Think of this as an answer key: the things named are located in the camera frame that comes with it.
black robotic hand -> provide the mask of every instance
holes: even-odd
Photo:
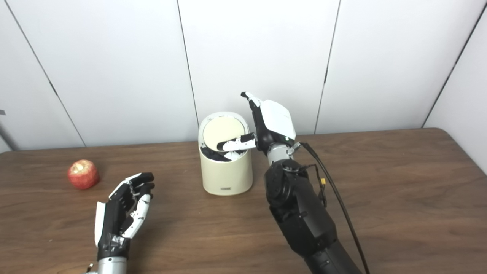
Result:
[[[125,274],[130,241],[146,218],[153,181],[150,172],[133,175],[115,188],[107,203],[97,203],[94,235],[98,274]]]

black robotic forearm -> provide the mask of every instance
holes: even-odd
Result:
[[[313,274],[361,274],[337,238],[308,173],[292,159],[274,162],[264,176],[270,211],[291,249]]]

cable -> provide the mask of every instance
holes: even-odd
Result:
[[[326,179],[332,186],[333,192],[335,193],[335,196],[337,197],[337,200],[340,204],[340,207],[343,211],[343,214],[345,215],[345,219],[347,220],[348,227],[350,228],[350,232],[352,233],[352,237],[354,238],[355,244],[357,245],[358,253],[360,254],[360,259],[362,259],[362,263],[364,265],[365,273],[370,274],[369,267],[367,265],[367,261],[365,260],[365,255],[364,252],[362,251],[362,246],[360,245],[360,242],[358,240],[357,234],[355,233],[354,226],[352,225],[352,221],[350,220],[350,216],[348,216],[347,209],[345,207],[345,204],[343,203],[343,200],[341,199],[340,193],[338,192],[337,186],[335,185],[335,182],[333,182],[333,179],[330,176],[330,173],[328,173],[328,170],[326,170],[325,165],[319,158],[318,154],[311,148],[311,146],[308,143],[301,143],[301,145],[313,156],[313,158],[318,162],[319,166],[325,173]]]
[[[312,164],[312,165],[302,166],[301,168],[304,169],[304,170],[306,170],[306,169],[308,169],[308,168],[310,168],[312,166],[315,167],[316,178],[318,179],[318,186],[319,186],[318,197],[321,200],[321,204],[326,208],[327,202],[326,202],[326,196],[325,196],[325,185],[321,182],[322,179],[319,176],[318,166],[316,164]]]

wooden table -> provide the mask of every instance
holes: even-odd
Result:
[[[438,129],[301,136],[321,156],[348,207],[373,274],[487,273],[487,177]],[[153,172],[149,214],[129,273],[307,274],[267,207],[265,157],[238,196],[203,190],[196,142],[7,152],[0,155],[0,273],[78,274],[96,261],[97,201],[125,177]],[[86,158],[102,181],[66,178]],[[304,149],[302,164],[313,163]],[[361,267],[331,192],[339,238]]]

black cable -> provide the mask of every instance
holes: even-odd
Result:
[[[364,265],[365,273],[370,274],[369,267],[367,265],[367,261],[365,260],[365,255],[364,252],[362,251],[362,246],[360,245],[360,242],[358,240],[357,234],[355,233],[354,226],[352,225],[352,221],[350,220],[350,216],[348,216],[347,209],[345,207],[345,204],[343,203],[343,200],[341,199],[340,193],[338,192],[337,186],[335,185],[335,182],[333,182],[333,179],[330,176],[330,173],[328,173],[328,170],[326,170],[325,165],[323,162],[321,162],[321,159],[319,158],[318,154],[311,148],[311,146],[308,143],[301,143],[301,145],[313,156],[313,158],[318,162],[319,166],[325,173],[326,179],[332,186],[333,192],[335,193],[335,196],[337,197],[338,203],[340,204],[340,207],[343,211],[343,214],[345,215],[345,219],[347,220],[348,227],[350,228],[350,232],[352,233],[352,237],[354,238],[355,244],[357,245],[358,253],[360,254],[360,259],[362,259],[362,263]]]

